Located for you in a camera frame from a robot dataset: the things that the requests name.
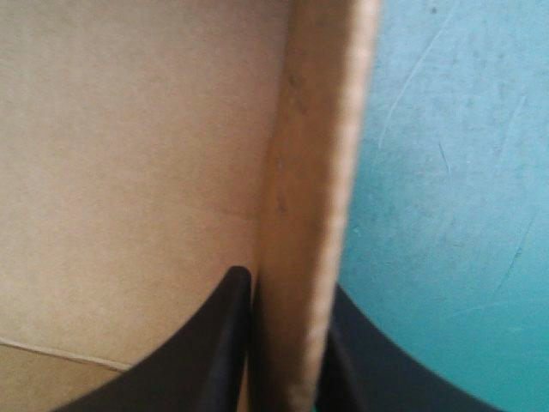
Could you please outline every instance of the black object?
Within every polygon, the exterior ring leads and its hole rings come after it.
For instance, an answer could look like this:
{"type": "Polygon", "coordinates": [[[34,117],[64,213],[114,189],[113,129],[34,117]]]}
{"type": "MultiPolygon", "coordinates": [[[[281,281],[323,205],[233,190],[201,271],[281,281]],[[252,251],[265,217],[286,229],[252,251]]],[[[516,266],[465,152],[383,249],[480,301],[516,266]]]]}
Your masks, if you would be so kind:
{"type": "Polygon", "coordinates": [[[250,327],[250,273],[232,267],[147,359],[57,412],[233,412],[250,327]]]}
{"type": "Polygon", "coordinates": [[[318,412],[495,412],[392,343],[338,287],[318,412]]]}

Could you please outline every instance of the cardboard edge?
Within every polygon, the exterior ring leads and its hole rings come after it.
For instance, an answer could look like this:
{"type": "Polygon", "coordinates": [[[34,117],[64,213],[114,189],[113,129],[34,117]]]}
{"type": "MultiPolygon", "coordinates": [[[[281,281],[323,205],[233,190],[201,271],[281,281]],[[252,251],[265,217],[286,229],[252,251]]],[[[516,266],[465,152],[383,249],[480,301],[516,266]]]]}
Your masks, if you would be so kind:
{"type": "Polygon", "coordinates": [[[253,410],[310,411],[339,272],[378,0],[297,0],[266,160],[253,410]]]}

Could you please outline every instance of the brown cardboard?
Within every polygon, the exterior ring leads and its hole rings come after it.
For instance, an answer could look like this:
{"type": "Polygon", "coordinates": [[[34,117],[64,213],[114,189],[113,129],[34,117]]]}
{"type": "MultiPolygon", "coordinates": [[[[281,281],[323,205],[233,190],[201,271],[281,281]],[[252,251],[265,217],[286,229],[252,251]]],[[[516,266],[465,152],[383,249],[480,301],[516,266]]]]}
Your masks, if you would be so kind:
{"type": "Polygon", "coordinates": [[[0,3],[0,342],[133,364],[254,268],[286,24],[280,0],[0,3]]]}
{"type": "Polygon", "coordinates": [[[296,0],[266,160],[255,409],[309,412],[347,219],[378,0],[296,0]]]}
{"type": "Polygon", "coordinates": [[[91,391],[118,372],[0,346],[0,410],[37,412],[91,391]]]}

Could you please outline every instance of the teal wall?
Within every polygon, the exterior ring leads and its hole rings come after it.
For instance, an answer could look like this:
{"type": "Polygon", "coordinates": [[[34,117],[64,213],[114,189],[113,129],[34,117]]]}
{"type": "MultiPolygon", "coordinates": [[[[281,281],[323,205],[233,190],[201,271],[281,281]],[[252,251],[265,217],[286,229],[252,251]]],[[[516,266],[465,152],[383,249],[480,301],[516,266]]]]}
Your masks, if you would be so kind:
{"type": "Polygon", "coordinates": [[[385,0],[341,284],[409,354],[549,410],[549,1],[385,0]]]}

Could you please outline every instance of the cardboard box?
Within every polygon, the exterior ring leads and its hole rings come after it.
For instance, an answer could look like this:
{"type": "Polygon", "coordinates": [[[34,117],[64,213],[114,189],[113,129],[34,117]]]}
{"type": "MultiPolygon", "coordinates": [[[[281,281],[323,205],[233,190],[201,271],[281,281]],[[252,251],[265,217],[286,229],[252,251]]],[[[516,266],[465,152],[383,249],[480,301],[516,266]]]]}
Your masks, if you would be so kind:
{"type": "Polygon", "coordinates": [[[376,0],[0,4],[1,410],[134,365],[232,264],[260,276],[258,386],[311,406],[376,16],[376,0]]]}

